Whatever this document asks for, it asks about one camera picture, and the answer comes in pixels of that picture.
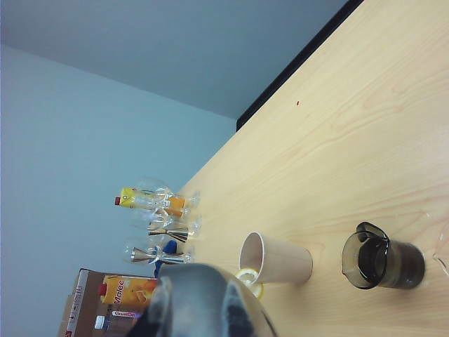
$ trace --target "metal jigger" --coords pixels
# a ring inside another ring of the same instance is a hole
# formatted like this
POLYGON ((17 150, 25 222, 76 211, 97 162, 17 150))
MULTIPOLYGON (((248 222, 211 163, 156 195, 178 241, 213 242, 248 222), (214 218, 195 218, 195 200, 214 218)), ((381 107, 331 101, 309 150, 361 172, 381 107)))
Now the metal jigger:
POLYGON ((152 253, 147 253, 142 249, 134 247, 131 253, 131 262, 143 262, 143 261, 148 261, 148 263, 161 261, 162 263, 167 263, 169 265, 178 263, 189 263, 192 261, 192 254, 191 253, 168 254, 164 253, 161 250, 161 247, 159 246, 153 247, 152 253))
POLYGON ((167 234, 168 236, 172 237, 173 239, 176 239, 181 242, 186 242, 187 238, 189 237, 189 230, 187 228, 175 228, 173 230, 165 230, 163 228, 159 230, 151 230, 149 227, 148 229, 148 235, 160 235, 160 234, 167 234))
POLYGON ((150 262, 150 260, 155 260, 157 257, 154 254, 147 253, 146 251, 143 251, 142 249, 135 248, 133 249, 133 252, 131 253, 131 262, 142 262, 147 261, 150 262))

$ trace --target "orange packaging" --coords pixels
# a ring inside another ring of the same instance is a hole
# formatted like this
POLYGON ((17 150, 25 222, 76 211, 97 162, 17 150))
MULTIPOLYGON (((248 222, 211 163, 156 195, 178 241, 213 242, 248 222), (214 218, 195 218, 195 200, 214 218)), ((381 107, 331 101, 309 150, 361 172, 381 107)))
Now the orange packaging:
POLYGON ((156 288, 155 279, 107 275, 98 289, 101 301, 106 304, 123 304, 146 307, 156 288))

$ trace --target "paper cup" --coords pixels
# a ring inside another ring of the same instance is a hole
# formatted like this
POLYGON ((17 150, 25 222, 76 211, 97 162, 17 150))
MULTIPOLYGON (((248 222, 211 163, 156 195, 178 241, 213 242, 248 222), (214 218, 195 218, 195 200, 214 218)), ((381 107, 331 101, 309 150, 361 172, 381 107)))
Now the paper cup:
POLYGON ((310 252, 302 247, 251 232, 240 250, 239 268, 259 272, 257 283, 305 283, 311 275, 310 252))

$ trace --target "red bottle cap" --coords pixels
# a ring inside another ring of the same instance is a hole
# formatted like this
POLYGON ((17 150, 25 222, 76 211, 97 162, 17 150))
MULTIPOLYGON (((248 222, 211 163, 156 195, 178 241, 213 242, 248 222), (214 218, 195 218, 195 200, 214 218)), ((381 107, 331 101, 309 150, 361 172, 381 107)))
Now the red bottle cap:
POLYGON ((98 287, 98 295, 105 296, 107 291, 107 284, 103 283, 98 287))

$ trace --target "table surface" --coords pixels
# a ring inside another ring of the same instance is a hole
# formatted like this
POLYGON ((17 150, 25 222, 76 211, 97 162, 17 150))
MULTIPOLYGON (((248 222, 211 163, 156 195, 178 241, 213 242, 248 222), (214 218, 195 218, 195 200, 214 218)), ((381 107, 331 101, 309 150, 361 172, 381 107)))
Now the table surface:
POLYGON ((449 220, 448 107, 449 1, 365 0, 183 187, 201 191, 197 261, 236 272, 253 230, 309 249, 305 285, 265 287, 280 336, 447 336, 432 255, 449 220), (420 286, 347 281, 342 247, 364 220, 422 250, 420 286))

